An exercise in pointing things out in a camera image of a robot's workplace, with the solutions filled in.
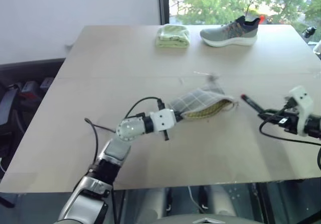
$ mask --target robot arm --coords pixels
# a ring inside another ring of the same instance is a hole
[[[94,164],[79,181],[63,207],[57,224],[103,223],[108,205],[103,200],[113,189],[118,172],[129,154],[132,141],[140,135],[171,129],[179,115],[164,108],[149,116],[124,119]]]
[[[254,108],[263,120],[278,112],[276,109],[264,110],[246,95],[242,95],[241,98]],[[289,111],[274,116],[269,123],[279,125],[291,134],[321,139],[321,116],[312,114],[313,100],[306,90],[302,86],[295,87],[289,92],[289,98],[293,107]]]

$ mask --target white bracket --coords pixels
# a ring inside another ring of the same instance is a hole
[[[154,132],[171,129],[176,124],[174,111],[168,108],[155,113],[151,112],[150,118],[154,124]]]
[[[302,86],[295,87],[289,93],[297,102],[297,109],[299,111],[297,134],[300,136],[307,136],[304,132],[304,127],[309,115],[313,112],[313,100]]]

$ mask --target gray sneaker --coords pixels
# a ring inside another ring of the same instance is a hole
[[[200,34],[204,42],[212,47],[223,47],[230,44],[250,46],[257,39],[259,22],[259,18],[247,22],[245,16],[241,16],[234,22],[222,27],[203,29]]]

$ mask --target black cable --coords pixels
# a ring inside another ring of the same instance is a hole
[[[116,211],[116,201],[115,201],[115,192],[114,192],[114,187],[111,190],[111,204],[112,204],[112,213],[114,216],[114,224],[118,224],[117,220],[117,211]]]
[[[158,97],[144,97],[144,98],[138,100],[138,101],[131,107],[131,109],[128,111],[128,113],[125,115],[125,118],[127,118],[127,117],[129,116],[130,112],[137,106],[137,104],[139,104],[140,102],[145,101],[145,100],[147,100],[147,99],[160,100],[160,98],[158,98]]]
[[[319,149],[319,152],[317,154],[317,165],[319,169],[321,170],[321,148]]]
[[[287,139],[287,138],[282,138],[282,137],[278,137],[278,136],[274,136],[274,135],[270,135],[270,134],[267,134],[265,132],[263,132],[263,126],[269,122],[271,119],[273,119],[275,116],[281,114],[284,110],[286,110],[287,107],[283,107],[280,111],[276,112],[275,114],[273,114],[272,116],[268,117],[266,120],[264,120],[260,127],[259,127],[259,131],[261,134],[267,136],[267,137],[271,137],[271,138],[274,138],[274,139],[277,139],[277,140],[285,140],[285,141],[290,141],[290,142],[297,142],[297,143],[304,143],[304,144],[310,144],[310,145],[316,145],[316,146],[321,146],[321,144],[318,144],[318,143],[314,143],[314,142],[310,142],[310,141],[302,141],[302,140],[293,140],[293,139]],[[319,167],[319,169],[321,170],[321,148],[319,150],[319,153],[317,155],[317,166]]]
[[[101,129],[104,129],[104,130],[108,130],[108,131],[113,132],[113,133],[116,133],[116,131],[112,130],[110,128],[104,127],[104,126],[95,125],[88,118],[85,118],[85,122],[88,123],[92,127],[92,130],[94,131],[94,134],[95,134],[96,147],[95,147],[95,156],[94,156],[94,160],[93,160],[93,164],[94,164],[96,159],[97,159],[97,154],[98,154],[98,134],[97,134],[97,131],[96,131],[95,127],[101,128]],[[112,209],[113,209],[114,223],[118,224],[116,204],[115,204],[115,195],[114,195],[114,190],[113,189],[111,190],[111,203],[112,203]]]
[[[112,129],[110,129],[110,128],[107,128],[107,127],[104,127],[104,126],[101,126],[101,125],[93,124],[93,126],[95,126],[95,127],[97,127],[97,128],[101,128],[101,129],[103,129],[103,130],[110,131],[110,132],[112,132],[112,133],[116,133],[115,130],[112,130]]]
[[[98,135],[97,135],[97,131],[95,129],[95,126],[94,124],[88,119],[88,118],[85,118],[85,122],[87,122],[91,127],[92,127],[92,130],[94,131],[94,134],[95,134],[95,143],[96,143],[96,147],[95,147],[95,155],[94,155],[94,160],[93,160],[93,164],[95,164],[95,161],[97,159],[97,154],[98,154]]]
[[[15,118],[16,118],[16,121],[17,121],[17,125],[18,125],[19,130],[21,131],[21,133],[25,134],[25,133],[26,133],[26,130],[27,130],[27,127],[26,127],[26,124],[25,124],[25,121],[24,121],[24,117],[23,117],[23,115],[22,115],[22,112],[19,111],[19,110],[16,110],[16,112],[15,112]]]

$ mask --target light green towel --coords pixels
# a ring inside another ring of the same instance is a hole
[[[166,24],[157,31],[156,46],[187,48],[190,32],[185,26]]]

